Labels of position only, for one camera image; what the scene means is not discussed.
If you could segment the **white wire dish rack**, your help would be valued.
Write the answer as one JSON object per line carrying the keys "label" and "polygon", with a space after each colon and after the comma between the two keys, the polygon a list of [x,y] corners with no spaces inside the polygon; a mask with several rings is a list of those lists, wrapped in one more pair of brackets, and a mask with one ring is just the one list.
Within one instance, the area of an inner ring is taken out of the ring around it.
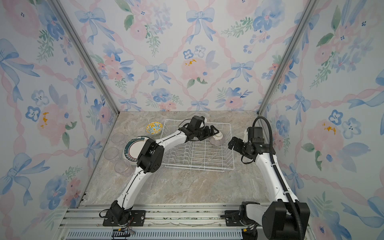
{"label": "white wire dish rack", "polygon": [[228,148],[232,139],[232,128],[228,123],[207,123],[213,125],[223,134],[219,143],[213,144],[210,139],[187,142],[164,153],[162,165],[168,168],[190,169],[201,171],[225,172],[233,170],[234,154]]}

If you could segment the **yellow blue patterned bowl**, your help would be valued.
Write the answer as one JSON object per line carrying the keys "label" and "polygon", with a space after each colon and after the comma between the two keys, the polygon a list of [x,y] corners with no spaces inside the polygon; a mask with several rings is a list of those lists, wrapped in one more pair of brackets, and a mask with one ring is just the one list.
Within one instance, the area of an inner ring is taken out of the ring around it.
{"label": "yellow blue patterned bowl", "polygon": [[146,132],[151,136],[157,136],[163,131],[163,124],[161,122],[151,122],[146,127]]}

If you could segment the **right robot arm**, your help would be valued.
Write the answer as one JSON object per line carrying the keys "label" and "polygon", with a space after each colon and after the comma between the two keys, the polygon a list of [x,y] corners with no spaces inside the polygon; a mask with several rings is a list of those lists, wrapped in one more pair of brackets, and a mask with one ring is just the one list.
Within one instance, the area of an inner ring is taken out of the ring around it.
{"label": "right robot arm", "polygon": [[272,145],[266,144],[261,127],[249,127],[244,139],[233,137],[230,150],[249,159],[261,170],[270,204],[242,202],[238,211],[225,211],[221,217],[227,227],[242,227],[243,237],[257,239],[257,227],[262,227],[269,240],[303,240],[310,217],[310,208],[298,200],[278,164]]}

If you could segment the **clear glass back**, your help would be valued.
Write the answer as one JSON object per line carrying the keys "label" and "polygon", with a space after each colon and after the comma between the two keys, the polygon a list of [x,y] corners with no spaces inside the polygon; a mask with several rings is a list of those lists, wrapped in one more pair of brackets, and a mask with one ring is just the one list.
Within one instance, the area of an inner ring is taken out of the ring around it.
{"label": "clear glass back", "polygon": [[124,160],[119,160],[116,162],[114,170],[119,175],[126,175],[129,173],[131,165]]}

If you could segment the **clear glass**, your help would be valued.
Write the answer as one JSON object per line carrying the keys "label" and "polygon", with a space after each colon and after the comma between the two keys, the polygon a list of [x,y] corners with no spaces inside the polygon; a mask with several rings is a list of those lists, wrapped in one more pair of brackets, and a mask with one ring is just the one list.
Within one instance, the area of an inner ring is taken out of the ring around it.
{"label": "clear glass", "polygon": [[117,148],[109,148],[104,152],[104,158],[106,160],[113,160],[119,155],[119,152]]}
{"label": "clear glass", "polygon": [[114,170],[119,175],[126,175],[129,173],[131,165],[124,160],[119,160],[116,162]]}
{"label": "clear glass", "polygon": [[116,133],[111,137],[111,141],[115,144],[123,142],[125,135],[123,133]]}

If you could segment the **clear glass front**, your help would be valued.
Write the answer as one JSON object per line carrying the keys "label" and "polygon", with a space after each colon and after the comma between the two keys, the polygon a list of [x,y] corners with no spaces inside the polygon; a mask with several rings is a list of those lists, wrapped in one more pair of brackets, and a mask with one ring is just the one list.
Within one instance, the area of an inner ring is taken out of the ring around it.
{"label": "clear glass front", "polygon": [[123,142],[125,135],[123,133],[116,133],[111,137],[111,141],[115,144]]}

